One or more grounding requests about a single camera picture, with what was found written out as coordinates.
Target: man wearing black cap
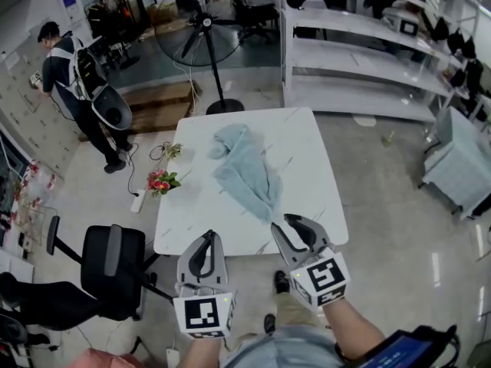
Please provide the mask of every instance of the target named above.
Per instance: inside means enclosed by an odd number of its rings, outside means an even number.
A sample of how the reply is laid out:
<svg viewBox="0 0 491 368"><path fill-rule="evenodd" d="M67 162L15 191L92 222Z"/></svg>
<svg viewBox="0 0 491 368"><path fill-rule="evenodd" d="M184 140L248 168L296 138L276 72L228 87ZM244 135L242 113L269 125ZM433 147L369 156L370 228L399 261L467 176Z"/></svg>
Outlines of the man wearing black cap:
<svg viewBox="0 0 491 368"><path fill-rule="evenodd" d="M106 126L116 143L114 150L104 136L99 119L92 110L89 100L79 100L72 93L70 83L70 60L75 52L74 43L81 42L76 38L60 37L58 25L50 21L44 24L39 31L38 42L50 51L43 63L42 83L38 82L38 89L46 96L51 96L53 86L56 85L58 93L64 104L70 111L78 127L87 136L90 142L106 157L107 165L104 167L106 173L114 173L122 170L126 163L121 160L118 153L130 151L132 145L128 143L127 134L124 131L115 130Z"/></svg>

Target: pink cloth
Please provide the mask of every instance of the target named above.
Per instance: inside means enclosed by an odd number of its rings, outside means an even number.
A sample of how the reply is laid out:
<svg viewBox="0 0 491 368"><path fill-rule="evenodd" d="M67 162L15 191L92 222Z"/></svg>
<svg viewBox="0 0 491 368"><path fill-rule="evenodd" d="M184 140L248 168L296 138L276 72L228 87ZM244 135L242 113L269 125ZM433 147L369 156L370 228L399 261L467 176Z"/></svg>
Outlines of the pink cloth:
<svg viewBox="0 0 491 368"><path fill-rule="evenodd" d="M145 368L131 354L114 356L101 350L87 349L67 368Z"/></svg>

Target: white marble table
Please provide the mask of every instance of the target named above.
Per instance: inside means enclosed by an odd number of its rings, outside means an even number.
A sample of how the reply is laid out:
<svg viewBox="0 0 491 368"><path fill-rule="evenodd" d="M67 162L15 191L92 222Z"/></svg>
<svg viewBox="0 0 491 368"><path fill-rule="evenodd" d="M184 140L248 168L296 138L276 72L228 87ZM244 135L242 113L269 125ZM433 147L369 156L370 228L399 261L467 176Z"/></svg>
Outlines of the white marble table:
<svg viewBox="0 0 491 368"><path fill-rule="evenodd" d="M249 126L265 158L283 183L280 212L303 215L325 227L331 242L348 242L348 230L331 164L314 114L308 108L255 110L182 119L174 143L182 156L167 170L182 186L160 200L153 248L162 255L181 255L209 229L222 238L226 256L278 253L270 225L247 212L222 190L212 173L223 160L209 159L213 135L232 123ZM301 248L296 232L280 223Z"/></svg>

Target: light blue cloth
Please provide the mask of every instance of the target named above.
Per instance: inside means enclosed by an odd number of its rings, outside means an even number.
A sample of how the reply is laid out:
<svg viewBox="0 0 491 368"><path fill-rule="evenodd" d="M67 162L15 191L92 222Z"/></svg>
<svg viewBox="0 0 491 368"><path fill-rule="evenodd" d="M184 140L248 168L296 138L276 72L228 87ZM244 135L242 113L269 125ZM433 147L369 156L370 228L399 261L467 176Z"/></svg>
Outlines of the light blue cloth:
<svg viewBox="0 0 491 368"><path fill-rule="evenodd" d="M215 133L213 159L226 158L213 173L230 196L258 219L270 223L282 194L282 181L270 168L245 124L232 124Z"/></svg>
<svg viewBox="0 0 491 368"><path fill-rule="evenodd" d="M257 336L227 359L223 368L340 368L344 364L324 331L284 326L273 335Z"/></svg>

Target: black pants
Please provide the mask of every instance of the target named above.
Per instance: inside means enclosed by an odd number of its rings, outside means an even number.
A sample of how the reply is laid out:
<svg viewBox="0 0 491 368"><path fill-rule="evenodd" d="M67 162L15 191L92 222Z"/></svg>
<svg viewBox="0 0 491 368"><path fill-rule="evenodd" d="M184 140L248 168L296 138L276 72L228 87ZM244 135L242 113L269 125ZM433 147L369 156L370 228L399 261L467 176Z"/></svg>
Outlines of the black pants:
<svg viewBox="0 0 491 368"><path fill-rule="evenodd" d="M89 141L106 157L108 164L114 165L120 162L120 158L117 156L116 151L110 146L104 133L102 132L102 121L99 120L97 115L91 108L89 103L82 105L81 112L74 118L78 127L87 136ZM128 144L128 134L126 131L115 130L104 124L110 135L113 137L116 146L125 147Z"/></svg>

